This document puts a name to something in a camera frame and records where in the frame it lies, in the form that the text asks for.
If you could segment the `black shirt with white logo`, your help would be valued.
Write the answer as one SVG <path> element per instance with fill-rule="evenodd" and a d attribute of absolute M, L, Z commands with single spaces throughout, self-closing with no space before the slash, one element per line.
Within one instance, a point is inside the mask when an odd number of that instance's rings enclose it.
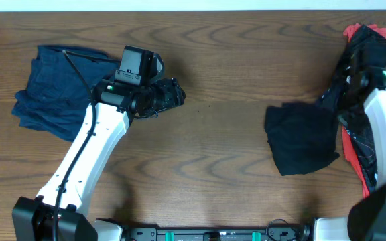
<path fill-rule="evenodd" d="M 332 112 L 315 104 L 268 107 L 264 130 L 282 176 L 313 173 L 340 157 L 336 152 L 338 121 Z"/>

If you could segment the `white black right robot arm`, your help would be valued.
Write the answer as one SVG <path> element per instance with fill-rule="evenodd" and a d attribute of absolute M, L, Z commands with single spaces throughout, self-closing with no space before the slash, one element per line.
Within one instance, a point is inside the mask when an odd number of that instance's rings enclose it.
<path fill-rule="evenodd" d="M 350 79 L 338 106 L 363 107 L 373 133 L 377 158 L 377 187 L 354 205 L 347 217 L 318 218 L 313 240 L 386 240 L 386 68 L 368 66 Z"/>

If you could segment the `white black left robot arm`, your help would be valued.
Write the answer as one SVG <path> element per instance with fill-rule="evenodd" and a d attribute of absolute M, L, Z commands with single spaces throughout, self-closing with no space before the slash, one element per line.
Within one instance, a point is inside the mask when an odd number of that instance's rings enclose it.
<path fill-rule="evenodd" d="M 17 240 L 121 240 L 122 225 L 86 218 L 99 177 L 133 120 L 182 106 L 186 98 L 175 78 L 139 86 L 101 80 L 92 96 L 94 102 L 55 174 L 34 199 L 20 197 L 13 207 Z"/>

